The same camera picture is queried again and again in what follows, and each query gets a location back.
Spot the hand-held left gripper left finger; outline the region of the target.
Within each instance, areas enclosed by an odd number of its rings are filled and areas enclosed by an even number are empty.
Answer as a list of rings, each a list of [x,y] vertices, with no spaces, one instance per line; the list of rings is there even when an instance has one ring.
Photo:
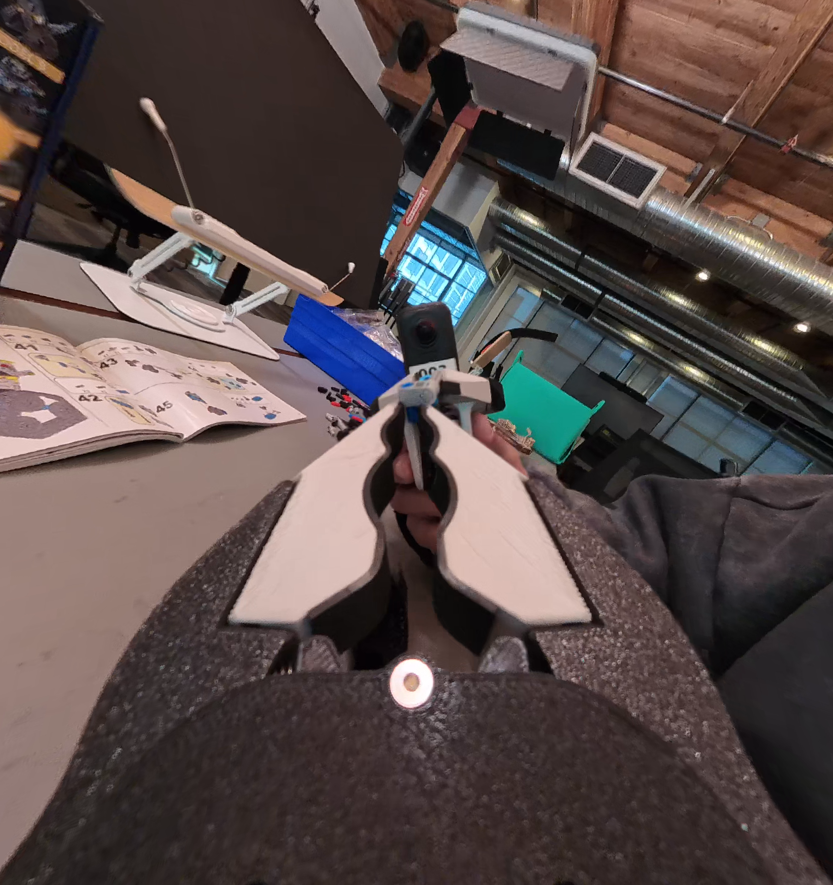
[[[228,615],[301,639],[356,646],[390,597],[382,514],[395,490],[404,412],[389,404],[297,477]]]

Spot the person's right forearm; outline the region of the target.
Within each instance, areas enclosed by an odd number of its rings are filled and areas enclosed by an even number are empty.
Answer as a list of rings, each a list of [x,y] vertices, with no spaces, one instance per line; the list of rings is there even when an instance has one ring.
[[[833,475],[646,475],[609,506],[532,470],[668,606],[710,672],[833,586]]]

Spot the grey desk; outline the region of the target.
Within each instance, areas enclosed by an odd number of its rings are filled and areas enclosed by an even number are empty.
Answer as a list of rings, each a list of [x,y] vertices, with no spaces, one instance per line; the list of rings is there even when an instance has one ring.
[[[276,429],[213,429],[0,474],[0,870],[41,815],[120,655],[164,593],[278,482],[333,444],[318,392],[334,381],[249,325],[278,361],[125,321],[79,261],[19,242],[0,322],[79,344],[117,337],[233,362],[307,416]]]

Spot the person's right hand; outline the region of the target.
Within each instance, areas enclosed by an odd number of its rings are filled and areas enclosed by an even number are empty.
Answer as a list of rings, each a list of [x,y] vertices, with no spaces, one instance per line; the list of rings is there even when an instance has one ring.
[[[527,476],[521,453],[510,442],[497,435],[495,426],[486,415],[473,413],[471,427],[476,440],[523,476]],[[433,566],[442,513],[428,493],[416,487],[406,443],[401,445],[400,452],[393,460],[393,479],[395,493],[391,507],[400,532],[419,559],[425,565]]]

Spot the wooden board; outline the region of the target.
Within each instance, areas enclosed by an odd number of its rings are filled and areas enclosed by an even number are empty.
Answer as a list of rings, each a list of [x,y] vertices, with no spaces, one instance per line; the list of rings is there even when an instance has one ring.
[[[539,328],[516,327],[506,329],[478,347],[469,363],[470,373],[487,374],[488,367],[517,339],[556,342],[558,335]]]

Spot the pile of small building pieces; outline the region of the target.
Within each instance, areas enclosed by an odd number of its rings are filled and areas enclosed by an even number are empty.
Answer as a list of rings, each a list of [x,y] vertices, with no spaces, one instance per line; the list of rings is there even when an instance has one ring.
[[[370,407],[346,388],[319,386],[317,392],[327,401],[326,430],[336,442],[364,425],[370,417]]]

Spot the bundle of clear plastic bags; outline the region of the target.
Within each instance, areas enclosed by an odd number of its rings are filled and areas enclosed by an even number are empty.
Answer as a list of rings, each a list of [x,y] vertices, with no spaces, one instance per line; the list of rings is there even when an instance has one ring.
[[[400,341],[387,324],[387,317],[383,312],[341,307],[332,307],[331,310],[347,325],[355,328],[392,357],[399,361],[403,360]]]

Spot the window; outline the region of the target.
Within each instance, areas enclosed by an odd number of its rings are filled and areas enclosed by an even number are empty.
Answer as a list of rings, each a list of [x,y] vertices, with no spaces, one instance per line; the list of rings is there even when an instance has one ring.
[[[418,226],[398,271],[414,285],[409,304],[444,304],[455,326],[488,284],[467,227],[435,210]]]

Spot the blue storage bin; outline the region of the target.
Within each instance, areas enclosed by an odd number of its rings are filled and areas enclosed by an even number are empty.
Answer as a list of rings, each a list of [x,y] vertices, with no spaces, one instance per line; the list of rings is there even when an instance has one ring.
[[[401,359],[305,295],[293,305],[284,341],[365,404],[406,375]]]

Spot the green felt bag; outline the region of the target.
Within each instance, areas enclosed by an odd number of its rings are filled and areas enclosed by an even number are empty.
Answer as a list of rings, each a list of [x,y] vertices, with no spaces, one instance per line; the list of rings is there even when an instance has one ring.
[[[490,418],[505,419],[522,437],[533,437],[533,450],[559,466],[574,450],[577,439],[588,427],[605,401],[589,407],[522,363],[517,353],[511,367],[501,377],[505,406]]]

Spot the black partition panel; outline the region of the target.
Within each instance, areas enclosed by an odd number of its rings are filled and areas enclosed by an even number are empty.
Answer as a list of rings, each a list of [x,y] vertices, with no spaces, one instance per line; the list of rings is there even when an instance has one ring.
[[[95,1],[102,26],[65,138],[327,284],[377,304],[380,246],[398,191],[397,134],[301,2]]]

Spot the black round pendant lamp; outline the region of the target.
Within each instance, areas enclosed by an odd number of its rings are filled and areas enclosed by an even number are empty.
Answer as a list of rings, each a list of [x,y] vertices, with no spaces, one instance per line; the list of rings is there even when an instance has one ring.
[[[429,57],[430,41],[425,26],[419,20],[409,22],[400,36],[398,43],[398,61],[403,72],[416,73],[419,67]],[[408,156],[422,129],[423,124],[430,117],[436,99],[435,89],[432,85],[411,121],[403,128],[400,141],[403,150],[402,168],[408,167]]]

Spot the white ceiling heater unit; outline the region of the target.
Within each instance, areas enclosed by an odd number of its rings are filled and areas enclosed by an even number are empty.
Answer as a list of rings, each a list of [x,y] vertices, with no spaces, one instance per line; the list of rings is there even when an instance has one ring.
[[[486,2],[469,2],[440,48],[464,62],[471,101],[575,142],[587,134],[599,45]]]

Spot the dark blue toy box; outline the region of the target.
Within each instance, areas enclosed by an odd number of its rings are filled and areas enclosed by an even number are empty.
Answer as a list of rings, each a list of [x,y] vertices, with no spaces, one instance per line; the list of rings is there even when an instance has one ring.
[[[0,281],[101,25],[86,2],[0,1]]]

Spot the wooden post with red label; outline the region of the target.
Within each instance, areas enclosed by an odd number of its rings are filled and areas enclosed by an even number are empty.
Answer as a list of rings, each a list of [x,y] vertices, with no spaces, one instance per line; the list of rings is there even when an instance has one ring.
[[[423,176],[384,251],[383,260],[387,263],[387,278],[391,278],[396,272],[417,229],[433,208],[435,199],[463,155],[480,113],[480,108],[472,101],[468,101],[448,127],[438,154]]]

